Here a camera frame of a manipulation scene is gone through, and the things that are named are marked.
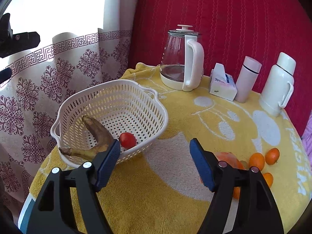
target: metal screw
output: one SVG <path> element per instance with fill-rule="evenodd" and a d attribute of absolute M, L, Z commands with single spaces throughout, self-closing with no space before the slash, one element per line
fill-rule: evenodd
<path fill-rule="evenodd" d="M 225 167 L 227 167 L 227 163 L 224 162 L 224 161 L 220 161 L 219 162 L 219 166 L 222 167 L 222 168 L 225 168 Z"/>
<path fill-rule="evenodd" d="M 258 167 L 252 166 L 252 172 L 257 173 L 259 171 Z"/>
<path fill-rule="evenodd" d="M 58 167 L 54 167 L 53 169 L 52 169 L 52 173 L 58 173 L 60 171 L 60 168 L 58 168 Z"/>
<path fill-rule="evenodd" d="M 91 165 L 92 164 L 90 162 L 85 162 L 82 166 L 83 166 L 83 168 L 90 168 Z"/>

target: yellow tablecloth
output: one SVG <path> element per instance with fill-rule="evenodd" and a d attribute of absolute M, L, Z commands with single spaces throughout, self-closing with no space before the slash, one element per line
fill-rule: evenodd
<path fill-rule="evenodd" d="M 279 161 L 266 165 L 274 183 L 271 191 L 277 202 L 285 233 L 299 219 L 312 195 L 312 176 L 301 139 L 286 113 L 270 117 L 252 92 L 244 104 L 209 94 L 209 77 L 191 92 L 172 90 L 160 80 L 159 67 L 137 64 L 123 79 L 154 88 L 167 108 L 167 130 L 152 147 L 117 165 L 107 187 L 98 198 L 114 233 L 197 233 L 213 194 L 200 183 L 188 144 L 197 137 L 205 150 L 231 151 L 248 161 L 254 152 L 272 147 L 280 150 Z M 31 188 L 36 198 L 45 178 L 62 162 L 57 148 L 43 162 Z M 77 225 L 85 232 L 75 189 L 72 189 Z M 226 230 L 231 230 L 237 209 L 233 199 Z"/>

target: tissue pack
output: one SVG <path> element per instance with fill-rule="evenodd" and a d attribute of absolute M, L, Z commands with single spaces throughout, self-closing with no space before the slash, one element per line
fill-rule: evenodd
<path fill-rule="evenodd" d="M 224 66 L 216 63 L 210 74 L 209 93 L 233 101 L 237 89 L 233 77 L 225 73 Z"/>

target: perforated basket bottom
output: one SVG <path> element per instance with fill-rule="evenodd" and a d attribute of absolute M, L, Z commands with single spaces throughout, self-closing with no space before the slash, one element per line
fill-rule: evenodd
<path fill-rule="evenodd" d="M 107 116 L 96 119 L 104 125 L 114 139 L 118 139 L 118 136 L 120 136 L 121 133 L 129 132 L 135 136 L 137 144 L 139 144 L 157 133 L 155 128 L 151 125 L 147 127 L 137 114 L 132 114 L 127 110 L 110 113 Z M 88 130 L 85 130 L 82 133 L 86 145 L 82 150 L 88 150 L 97 144 L 95 138 Z M 121 147 L 121 153 L 126 150 L 126 148 Z M 80 157 L 69 157 L 69 159 L 76 164 L 83 164 L 86 161 Z"/>

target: white jug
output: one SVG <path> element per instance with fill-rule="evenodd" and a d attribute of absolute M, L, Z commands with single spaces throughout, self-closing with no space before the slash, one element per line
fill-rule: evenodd
<path fill-rule="evenodd" d="M 168 31 L 168 40 L 160 65 L 163 83 L 175 90 L 191 91 L 199 86 L 203 75 L 204 49 L 199 43 L 200 33 L 181 29 Z"/>
<path fill-rule="evenodd" d="M 272 116 L 277 117 L 285 108 L 294 92 L 294 70 L 296 61 L 281 52 L 276 65 L 273 65 L 269 77 L 260 95 L 260 106 Z"/>

